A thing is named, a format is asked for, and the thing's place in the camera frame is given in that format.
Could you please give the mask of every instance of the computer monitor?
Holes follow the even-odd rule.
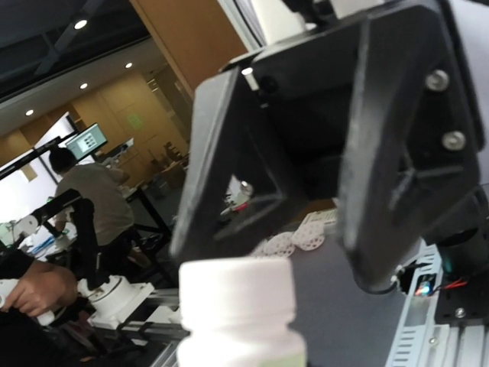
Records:
[[[65,142],[66,147],[73,152],[78,161],[88,157],[105,144],[107,144],[107,138],[98,124],[93,124],[75,138]]]

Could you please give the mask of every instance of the gray shirt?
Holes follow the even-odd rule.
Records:
[[[97,163],[84,164],[65,173],[56,189],[56,196],[74,189],[93,202],[93,224],[100,246],[108,245],[134,225],[131,207],[119,188],[123,176],[122,170],[108,169]],[[67,221],[67,214],[58,214],[57,220]]]

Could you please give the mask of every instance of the t-shirt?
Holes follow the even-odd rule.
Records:
[[[97,163],[78,165],[64,174],[56,189],[57,196],[74,189],[93,202],[93,224],[100,246],[108,245],[134,225],[131,207],[119,188],[123,176],[124,171]],[[66,213],[58,214],[57,219],[66,221]]]
[[[3,255],[0,279],[21,278],[32,262],[20,251]],[[70,361],[31,318],[16,310],[0,312],[0,335],[0,367],[48,367]]]

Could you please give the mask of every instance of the gray table surface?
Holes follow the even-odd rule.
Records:
[[[290,257],[296,281],[297,318],[313,367],[381,367],[387,361],[404,296],[366,294],[353,281],[333,237],[316,250]]]

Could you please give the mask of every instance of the silver screw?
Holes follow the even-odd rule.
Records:
[[[463,319],[465,317],[465,310],[461,307],[455,310],[455,317],[458,319]]]
[[[467,139],[462,132],[447,132],[442,137],[442,144],[449,151],[461,151],[466,143]]]
[[[251,183],[248,183],[246,181],[242,181],[241,182],[241,192],[247,196],[253,195],[253,192],[254,192],[253,185],[251,185]]]
[[[426,77],[426,88],[433,92],[443,92],[450,84],[450,76],[443,70],[435,70]]]

